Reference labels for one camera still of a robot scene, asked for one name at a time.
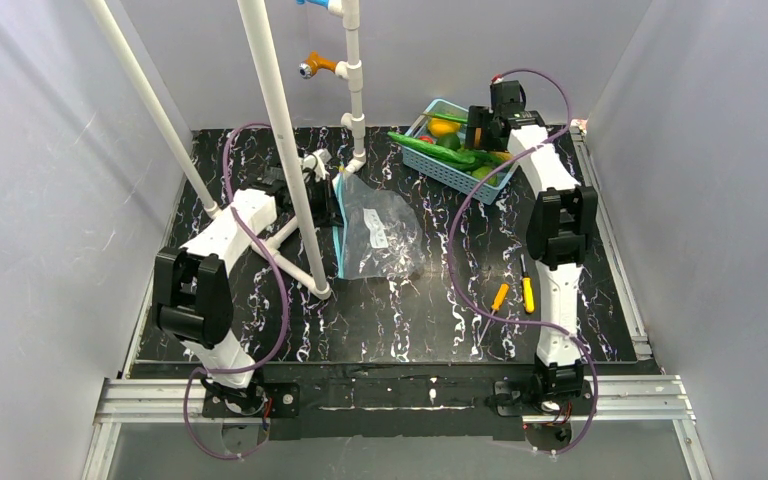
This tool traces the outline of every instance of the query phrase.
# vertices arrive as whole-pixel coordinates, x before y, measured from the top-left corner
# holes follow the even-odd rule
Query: yellow toy fruit
[[[437,138],[447,133],[458,133],[461,124],[443,120],[442,118],[432,118],[428,121],[428,131]]]

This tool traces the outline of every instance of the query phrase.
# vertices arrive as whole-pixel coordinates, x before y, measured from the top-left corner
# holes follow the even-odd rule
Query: cable
[[[272,397],[267,397],[266,394],[264,393],[263,396],[260,397],[260,406],[257,407],[257,410],[253,411],[252,413],[241,413],[240,415],[242,415],[244,417],[253,417],[253,416],[259,414],[260,412],[262,412],[263,411],[263,407],[265,407],[266,404],[268,404],[270,400],[272,400]]]
[[[239,127],[233,130],[228,135],[228,140],[225,142],[225,149],[222,152],[222,175],[225,180],[223,187],[225,188],[225,196],[228,197],[229,204],[234,200],[234,189],[232,188],[232,185],[231,185],[231,160],[230,160],[231,143],[234,142],[234,140],[237,138],[240,132],[250,127],[270,128],[270,126],[265,123],[249,123],[249,124],[243,125],[242,127]],[[193,385],[193,380],[198,374],[207,375],[208,373],[211,373],[211,374],[234,375],[237,373],[249,372],[262,367],[267,362],[272,360],[272,357],[274,357],[278,353],[278,350],[280,350],[281,347],[284,345],[284,339],[287,336],[287,327],[290,325],[290,297],[287,293],[287,287],[284,284],[284,277],[281,275],[281,270],[278,268],[278,265],[275,264],[275,258],[269,253],[269,250],[266,248],[263,242],[259,238],[257,238],[257,234],[255,234],[248,227],[248,225],[246,225],[246,222],[244,222],[243,219],[240,218],[240,215],[237,213],[237,209],[234,208],[233,206],[231,206],[231,213],[234,215],[234,219],[237,221],[237,224],[240,226],[240,228],[242,228],[243,231],[246,233],[246,235],[249,236],[251,241],[255,245],[257,245],[257,248],[259,248],[260,251],[263,252],[263,258],[266,259],[266,263],[268,263],[269,266],[272,268],[272,273],[275,275],[275,280],[278,282],[278,291],[281,294],[281,332],[279,333],[278,339],[275,341],[275,345],[272,347],[272,350],[270,350],[265,357],[255,362],[253,365],[249,365],[248,367],[242,367],[242,368],[217,368],[210,371],[208,371],[204,367],[197,367],[190,373],[190,377],[187,379],[187,388],[184,390],[184,425],[186,425],[187,427],[187,433],[189,434],[190,439],[192,439],[193,443],[195,443],[196,446],[199,448],[199,450],[219,460],[238,460],[241,458],[245,458],[251,455],[252,453],[258,451],[260,447],[263,446],[263,444],[265,444],[269,440],[269,437],[267,436],[266,440],[259,443],[251,450],[248,450],[243,453],[226,455],[222,453],[216,453],[213,450],[210,450],[209,448],[207,448],[201,442],[201,440],[199,440],[198,436],[196,436],[196,433],[195,431],[193,431],[193,427],[190,424],[190,415],[189,415],[187,406],[189,403],[188,399],[190,397],[190,388]]]
[[[272,412],[272,397],[269,397],[269,402],[266,404],[266,410],[263,411],[263,431],[269,433],[269,424],[266,423],[266,419],[269,418],[269,414]]]
[[[561,419],[561,414],[563,414],[564,419],[558,423],[558,420]],[[560,410],[558,410],[558,413],[555,415],[555,419],[551,422],[547,423],[546,425],[550,427],[560,427],[561,425],[566,425],[567,422],[569,422],[570,417],[572,416],[572,402],[567,402],[566,405]]]
[[[590,356],[590,353],[587,351],[587,348],[584,346],[584,343],[581,342],[581,340],[578,339],[578,337],[573,336],[570,332],[567,331],[567,329],[561,327],[560,325],[555,325],[552,323],[546,323],[546,322],[538,322],[533,320],[512,320],[508,318],[498,317],[496,315],[491,314],[490,312],[483,311],[478,305],[473,302],[469,296],[467,296],[466,292],[463,291],[463,288],[458,285],[455,271],[455,234],[457,233],[458,229],[460,228],[461,222],[463,221],[463,215],[464,212],[466,212],[466,209],[469,207],[470,202],[472,201],[472,198],[475,196],[476,192],[478,192],[478,189],[481,188],[482,185],[487,183],[487,180],[490,178],[493,178],[494,175],[501,172],[502,170],[510,167],[514,164],[517,160],[520,158],[523,158],[527,155],[531,155],[535,151],[537,151],[538,148],[542,147],[543,145],[549,145],[555,139],[560,138],[561,135],[567,133],[569,131],[570,123],[572,122],[572,109],[570,107],[569,99],[567,99],[567,94],[564,92],[564,89],[561,88],[561,86],[553,80],[551,77],[546,75],[545,73],[538,72],[536,70],[531,70],[528,68],[517,68],[514,70],[507,71],[505,73],[502,73],[500,75],[497,75],[494,77],[495,79],[506,77],[512,73],[533,73],[535,75],[538,75],[540,77],[545,78],[548,80],[552,85],[554,85],[558,92],[561,94],[561,97],[564,99],[564,104],[566,105],[567,109],[567,122],[564,125],[563,128],[561,128],[558,132],[555,132],[554,134],[550,135],[549,138],[546,140],[543,140],[538,145],[529,148],[528,150],[520,153],[519,155],[514,156],[507,162],[499,165],[493,171],[487,174],[484,178],[482,178],[476,185],[473,187],[473,189],[467,194],[466,199],[464,199],[463,204],[458,209],[458,212],[455,214],[455,218],[452,220],[452,226],[449,228],[449,240],[447,243],[446,248],[446,259],[448,263],[448,269],[449,269],[449,277],[452,280],[452,288],[455,290],[455,293],[463,300],[466,305],[475,313],[482,315],[484,317],[487,317],[489,319],[495,320],[497,322],[503,322],[503,323],[510,323],[514,325],[524,325],[524,326],[537,326],[537,327],[547,327],[555,329],[562,334],[569,337],[569,339],[575,344],[576,347],[578,347],[579,351],[581,351],[581,356],[584,358],[584,360],[587,362],[588,367],[590,367],[590,374],[593,377],[593,405],[590,407],[590,414],[587,416],[587,420],[584,422],[584,427],[581,429],[581,433],[576,435],[576,437],[570,442],[569,445],[566,447],[551,452],[543,452],[543,453],[550,453],[550,454],[556,454],[556,453],[566,453],[570,450],[572,450],[578,443],[581,441],[582,438],[587,434],[587,431],[590,430],[590,425],[593,423],[593,417],[596,415],[596,401],[599,398],[599,382],[596,379],[596,366],[593,363],[593,358]]]

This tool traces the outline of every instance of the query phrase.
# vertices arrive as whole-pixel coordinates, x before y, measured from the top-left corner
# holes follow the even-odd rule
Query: orange faucet handle
[[[320,68],[331,70],[332,72],[337,68],[337,62],[328,60],[325,57],[320,56],[317,52],[310,52],[304,62],[299,65],[299,73],[304,78],[310,78],[316,75],[316,72]]]

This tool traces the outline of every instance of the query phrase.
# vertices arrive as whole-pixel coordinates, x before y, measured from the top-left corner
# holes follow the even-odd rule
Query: yellow screwdriver handle
[[[493,310],[498,311],[502,308],[502,302],[505,301],[505,295],[508,294],[508,285],[503,283],[501,287],[499,287],[499,293],[496,294],[496,300],[493,300]]]
[[[531,277],[522,279],[522,296],[525,303],[525,313],[534,313],[534,290],[531,288]]]

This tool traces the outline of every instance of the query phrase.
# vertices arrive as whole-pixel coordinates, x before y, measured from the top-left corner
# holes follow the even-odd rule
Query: gray wall
[[[122,0],[172,97],[193,129],[266,120],[245,30],[233,0]],[[361,0],[364,110],[372,125],[409,124],[437,97],[486,104],[496,73],[545,70],[586,117],[650,0]],[[303,80],[311,50],[344,59],[341,20],[315,5],[267,2],[296,125],[336,125],[345,82]],[[527,78],[530,104],[562,120],[551,85]]]
[[[655,355],[717,478],[768,478],[768,6],[656,0],[590,119]]]
[[[577,432],[581,423],[573,424]],[[214,451],[241,452],[257,431],[201,424]],[[639,480],[689,479],[670,421],[596,422],[587,440],[557,461],[525,442],[491,437],[305,438],[271,442],[245,462],[218,462],[193,446],[184,426],[122,425],[111,480]]]
[[[0,1],[0,478],[77,478],[181,172],[83,2]]]

